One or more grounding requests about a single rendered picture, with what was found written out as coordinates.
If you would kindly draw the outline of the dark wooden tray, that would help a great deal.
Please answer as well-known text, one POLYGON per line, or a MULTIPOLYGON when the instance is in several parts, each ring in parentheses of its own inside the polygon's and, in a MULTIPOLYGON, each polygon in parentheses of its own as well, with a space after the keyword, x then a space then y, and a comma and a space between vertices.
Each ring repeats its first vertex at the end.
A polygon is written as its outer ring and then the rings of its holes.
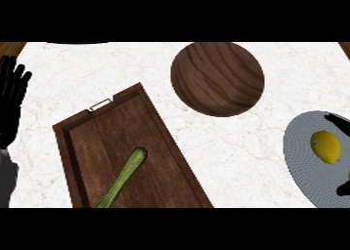
POLYGON ((114 205, 211 206, 140 84, 117 93, 105 106, 83 110, 56 123, 53 132, 75 208, 96 204, 139 146, 146 151, 145 162, 114 205))

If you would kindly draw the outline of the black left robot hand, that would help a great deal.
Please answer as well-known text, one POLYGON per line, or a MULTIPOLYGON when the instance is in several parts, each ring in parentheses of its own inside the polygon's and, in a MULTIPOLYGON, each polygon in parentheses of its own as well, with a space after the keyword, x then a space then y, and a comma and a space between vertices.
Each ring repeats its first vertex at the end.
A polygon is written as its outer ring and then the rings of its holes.
POLYGON ((16 64, 15 56, 0 59, 0 149, 6 149, 17 134, 20 105, 31 72, 16 64))

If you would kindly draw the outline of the grey round placemat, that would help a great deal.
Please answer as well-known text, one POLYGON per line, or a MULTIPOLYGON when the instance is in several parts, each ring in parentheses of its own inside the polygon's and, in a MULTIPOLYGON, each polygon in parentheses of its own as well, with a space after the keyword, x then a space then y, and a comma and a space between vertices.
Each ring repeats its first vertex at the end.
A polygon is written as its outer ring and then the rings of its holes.
POLYGON ((300 192, 318 208, 350 208, 350 195, 337 196, 336 188, 350 180, 350 137, 322 118, 327 111, 300 113, 290 121, 282 136, 287 169, 300 192), (325 130, 340 142, 336 164, 325 164, 311 150, 311 135, 325 130))

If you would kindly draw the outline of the yellow lemon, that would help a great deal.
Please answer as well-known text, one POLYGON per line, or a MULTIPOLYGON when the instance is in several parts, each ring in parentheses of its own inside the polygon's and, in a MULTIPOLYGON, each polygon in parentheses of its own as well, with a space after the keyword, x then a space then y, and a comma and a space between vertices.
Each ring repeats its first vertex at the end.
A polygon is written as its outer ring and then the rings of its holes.
POLYGON ((336 136, 325 130, 311 135, 311 150, 325 164, 334 164, 340 157, 342 147, 336 136))

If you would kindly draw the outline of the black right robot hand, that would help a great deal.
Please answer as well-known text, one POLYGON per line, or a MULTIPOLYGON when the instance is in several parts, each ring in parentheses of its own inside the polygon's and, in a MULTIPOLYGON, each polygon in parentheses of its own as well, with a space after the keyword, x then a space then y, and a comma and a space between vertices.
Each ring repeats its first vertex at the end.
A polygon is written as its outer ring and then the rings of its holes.
MULTIPOLYGON (((350 137, 350 122, 331 113, 325 114, 322 117, 334 124, 342 133, 350 137)), ((350 180, 336 188, 336 194, 339 196, 350 195, 350 180)))

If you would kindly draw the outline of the long green vegetable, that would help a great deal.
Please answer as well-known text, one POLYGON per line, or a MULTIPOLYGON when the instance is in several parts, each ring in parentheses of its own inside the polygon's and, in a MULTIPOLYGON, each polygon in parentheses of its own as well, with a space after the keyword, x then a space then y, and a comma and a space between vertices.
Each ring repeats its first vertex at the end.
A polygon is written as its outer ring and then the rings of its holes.
POLYGON ((146 149, 142 146, 137 146, 127 157, 126 163, 121 167, 112 185, 94 204, 96 208, 109 208, 111 205, 114 204, 115 198, 120 194, 120 191, 126 183, 128 182, 131 176, 134 175, 136 170, 145 163, 145 158, 146 158, 146 149))

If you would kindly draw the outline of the brown wooden bowl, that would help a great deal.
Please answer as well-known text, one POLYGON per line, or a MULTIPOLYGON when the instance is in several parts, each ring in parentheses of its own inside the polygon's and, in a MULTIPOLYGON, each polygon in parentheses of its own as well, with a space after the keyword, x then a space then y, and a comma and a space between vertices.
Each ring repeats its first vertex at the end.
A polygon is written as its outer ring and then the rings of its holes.
POLYGON ((251 53, 232 42, 194 42, 173 59, 170 82, 194 111, 229 117, 245 112, 260 99, 262 67, 251 53))

